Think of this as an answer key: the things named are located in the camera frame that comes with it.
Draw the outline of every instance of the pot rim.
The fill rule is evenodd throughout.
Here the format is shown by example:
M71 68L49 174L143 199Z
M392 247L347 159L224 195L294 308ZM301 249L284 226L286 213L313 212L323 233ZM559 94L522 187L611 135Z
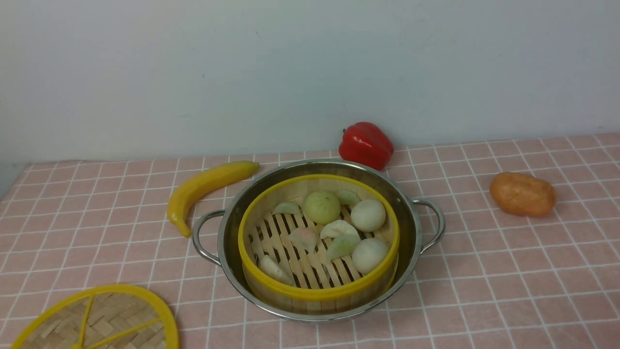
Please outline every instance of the pot rim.
M355 168L358 168L360 170L365 170L368 172L373 173L376 176L379 176L381 179L383 179L385 182L387 182L388 184L390 184L401 196L401 198L404 199L405 201L405 205L407 205L407 207L409 208L409 211L411 212L412 216L413 216L413 220L415 223L415 246L413 249L413 254L411 256L411 259L409 260L409 264L407 265L407 269L405 269L405 271L403 272L402 276L394 282L394 284L386 291L384 292L382 295L380 295L379 297L377 297L376 299L363 304L361 306L358 306L356 308L344 311L344 312L338 312L338 313L331 313L331 314L318 314L318 315L308 315L308 314L298 314L298 313L293 313L293 312L288 312L285 310L281 310L279 308L273 307L263 301L261 301L259 298L257 298L256 296L254 296L251 292L249 292L249 290L247 290L246 288L244 288L241 283L237 280L237 278L235 277L235 275L232 272L231 267L228 264L228 260L226 259L226 251L224 250L224 234L226 231L226 223L228 221L228 219L230 218L230 215L233 212L233 209L237 206L237 203L239 202L239 200L241 199L241 197L248 192L248 190L256 185L258 185L260 183L260 181L268 176L271 176L274 173L280 172L280 171L285 171L289 168L295 167L295 166L303 166L305 164L309 164L309 163L335 163L335 164L339 164L339 165L347 165L347 166L352 166ZM420 226L420 217L417 214L417 212L414 209L414 203L413 200L406 195L398 186L397 184L392 181L391 179L389 179L387 176L383 175L382 173L380 173L379 171L376 171L368 166L365 165L361 165L359 163L354 163L352 161L347 161L347 160L339 160L339 159L331 159L331 158L321 158L321 159L311 159L311 160L300 160L300 161L295 161L289 164L286 164L285 166L278 166L262 175L260 175L258 178L255 178L249 185L247 185L243 190L241 190L240 192L238 192L234 199L232 200L232 202L230 203L230 205L228 206L227 209L224 209L225 213L224 216L222 216L221 222L219 224L219 229L218 229L218 257L219 257L219 262L220 262L220 267L223 269L224 271L224 275L226 276L226 278L230 281L230 283L232 284L232 286L237 290L237 292L239 292L244 298L246 298L248 301L250 301L251 303L253 303L254 305L256 305L257 307L282 318L288 319L288 320L293 320L293 321L297 321L297 322L309 322L309 323L321 323L321 322L331 322L331 321L335 321L335 320L344 320L344 319L349 319L352 317L356 317L358 315L361 315L362 313L369 311L370 309L376 307L377 305L379 305L380 303L384 302L387 298L389 298L390 296L392 296L409 278L409 276L411 275L411 273L413 273L415 265L417 264L418 259L420 258L420 254L422 253L422 227Z

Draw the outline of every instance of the banana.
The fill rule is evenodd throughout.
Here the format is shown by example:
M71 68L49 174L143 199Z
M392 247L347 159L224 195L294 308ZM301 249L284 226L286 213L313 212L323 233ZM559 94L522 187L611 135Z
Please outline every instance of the banana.
M185 223L192 206L208 193L252 176L259 166L253 161L234 161L196 174L172 192L166 212L168 220L181 235L192 236L192 230Z

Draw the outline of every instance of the toy food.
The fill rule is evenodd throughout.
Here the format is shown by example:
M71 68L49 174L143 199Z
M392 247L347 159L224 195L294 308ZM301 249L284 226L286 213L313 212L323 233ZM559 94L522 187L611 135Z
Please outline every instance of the toy food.
M557 202L553 186L530 174L499 173L491 181L489 190L499 208L513 215L542 217L550 213Z

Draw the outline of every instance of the bamboo steamer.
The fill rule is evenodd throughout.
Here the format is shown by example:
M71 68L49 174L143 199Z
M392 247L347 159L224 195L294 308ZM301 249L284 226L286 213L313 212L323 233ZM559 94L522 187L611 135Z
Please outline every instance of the bamboo steamer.
M296 248L289 235L297 227L310 227L319 234L323 225L301 215L272 214L284 201L303 207L305 197L317 190L350 190L360 199L376 199L386 209L386 221L375 232L358 232L361 239L386 242L385 259L370 273L355 269L351 256L326 261L331 238L319 239L314 252ZM340 218L351 224L350 207L341 206ZM298 314L332 314L366 304L392 285L398 265L399 225L394 209L370 186L334 174L308 174L287 179L265 190L248 206L239 226L238 245L242 269L252 292L262 301ZM270 278L258 264L268 255L293 277L295 286Z

